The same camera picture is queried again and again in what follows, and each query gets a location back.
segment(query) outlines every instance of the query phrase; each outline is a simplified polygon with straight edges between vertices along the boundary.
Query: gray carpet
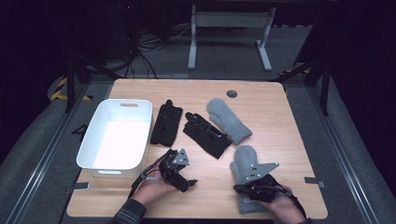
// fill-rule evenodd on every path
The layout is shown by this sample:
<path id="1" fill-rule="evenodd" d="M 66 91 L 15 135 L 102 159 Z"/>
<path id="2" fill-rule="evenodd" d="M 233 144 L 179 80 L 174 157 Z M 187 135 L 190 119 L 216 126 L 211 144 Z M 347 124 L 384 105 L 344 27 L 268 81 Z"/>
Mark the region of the gray carpet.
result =
<path id="1" fill-rule="evenodd" d="M 202 30 L 198 36 L 196 69 L 187 69 L 190 42 L 187 39 L 144 53 L 161 78 L 189 79 L 243 79 L 265 81 L 275 78 L 282 70 L 292 68 L 298 50 L 303 44 L 309 27 L 273 28 L 267 52 L 273 66 L 272 72 L 263 70 L 259 53 L 255 47 L 260 30 L 246 30 L 239 35 L 225 30 Z M 152 72 L 141 59 L 135 59 L 132 69 L 136 78 L 152 77 Z M 133 77 L 129 70 L 127 77 Z M 312 89 L 301 84 L 304 76 L 294 77 L 284 83 L 289 93 L 289 102 L 297 126 L 304 140 L 316 178 L 324 181 L 321 189 L 329 215 L 315 223 L 365 223 L 355 195 L 349 187 L 345 171 L 337 160 L 332 139 L 323 125 L 322 114 L 312 100 Z M 80 135 L 72 132 L 83 124 L 89 124 L 97 105 L 108 94 L 112 81 L 103 75 L 93 77 L 86 95 L 92 101 L 81 101 L 70 119 L 64 135 L 56 148 L 51 163 L 38 189 L 34 192 L 20 223 L 106 223 L 108 218 L 74 218 L 64 213 L 69 194 L 67 187 L 73 185 L 79 168 L 76 156 Z M 32 123 L 12 149 L 0 167 L 0 223 L 5 223 L 14 205 L 18 202 L 28 183 L 31 173 L 47 149 L 57 126 L 64 117 L 65 101 L 52 101 L 50 106 Z M 377 221 L 374 223 L 396 223 L 396 203 L 381 174 L 376 170 L 356 128 L 351 121 L 337 89 L 331 82 L 329 94 L 329 120 L 336 130 L 356 176 L 373 207 Z"/>

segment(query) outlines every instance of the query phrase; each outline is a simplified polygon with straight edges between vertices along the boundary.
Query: gray glove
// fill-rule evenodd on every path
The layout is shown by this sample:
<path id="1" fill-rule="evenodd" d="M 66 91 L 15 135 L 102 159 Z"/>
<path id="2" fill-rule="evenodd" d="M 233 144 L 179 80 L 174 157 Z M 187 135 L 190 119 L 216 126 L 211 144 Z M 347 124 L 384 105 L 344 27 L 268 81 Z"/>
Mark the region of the gray glove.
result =
<path id="1" fill-rule="evenodd" d="M 213 99 L 207 104 L 209 119 L 215 122 L 222 132 L 226 133 L 234 144 L 239 145 L 252 135 L 251 130 L 242 123 L 235 113 L 221 99 Z"/>
<path id="2" fill-rule="evenodd" d="M 251 146 L 241 146 L 236 149 L 234 155 L 234 161 L 231 162 L 230 167 L 233 171 L 233 176 L 235 177 L 235 184 L 243 185 L 248 181 L 246 176 L 242 173 L 250 169 L 251 165 L 257 165 L 257 153 Z M 247 213 L 264 213 L 268 210 L 251 201 L 246 194 L 238 194 L 238 206 L 241 214 Z"/>

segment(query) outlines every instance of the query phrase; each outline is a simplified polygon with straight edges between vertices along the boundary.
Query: person's arm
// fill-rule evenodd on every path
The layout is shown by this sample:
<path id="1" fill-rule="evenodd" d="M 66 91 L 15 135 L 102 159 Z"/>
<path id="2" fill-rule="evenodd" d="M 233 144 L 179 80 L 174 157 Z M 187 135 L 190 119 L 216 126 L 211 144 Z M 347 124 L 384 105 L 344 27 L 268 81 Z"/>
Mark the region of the person's arm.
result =
<path id="1" fill-rule="evenodd" d="M 311 218 L 305 218 L 294 202 L 283 193 L 278 193 L 271 203 L 255 201 L 272 211 L 279 220 L 286 224 L 311 224 Z"/>
<path id="2" fill-rule="evenodd" d="M 159 171 L 153 171 L 150 176 L 161 178 Z M 146 205 L 160 199 L 163 195 L 177 191 L 163 180 L 143 180 L 136 193 L 126 201 L 109 224 L 138 224 L 146 214 Z"/>

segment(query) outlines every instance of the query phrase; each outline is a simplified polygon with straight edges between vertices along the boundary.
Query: human hand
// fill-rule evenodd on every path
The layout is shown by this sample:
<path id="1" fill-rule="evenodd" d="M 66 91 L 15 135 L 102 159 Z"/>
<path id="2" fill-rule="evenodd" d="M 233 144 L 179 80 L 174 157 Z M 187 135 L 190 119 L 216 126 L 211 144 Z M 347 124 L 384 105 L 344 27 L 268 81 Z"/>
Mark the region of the human hand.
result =
<path id="1" fill-rule="evenodd" d="M 291 189 L 289 187 L 282 187 L 291 192 Z M 261 201 L 255 202 L 272 211 L 277 216 L 277 218 L 279 218 L 279 220 L 286 224 L 295 224 L 305 221 L 305 217 L 294 204 L 294 202 L 281 192 L 278 192 L 276 194 L 276 197 L 271 203 Z"/>
<path id="2" fill-rule="evenodd" d="M 152 170 L 149 173 L 150 177 L 161 177 L 161 173 L 158 170 Z M 131 199 L 135 199 L 143 205 L 147 205 L 160 199 L 163 195 L 170 192 L 177 191 L 177 189 L 169 184 L 163 182 L 163 180 L 143 180 L 140 184 L 139 189 L 134 193 Z"/>

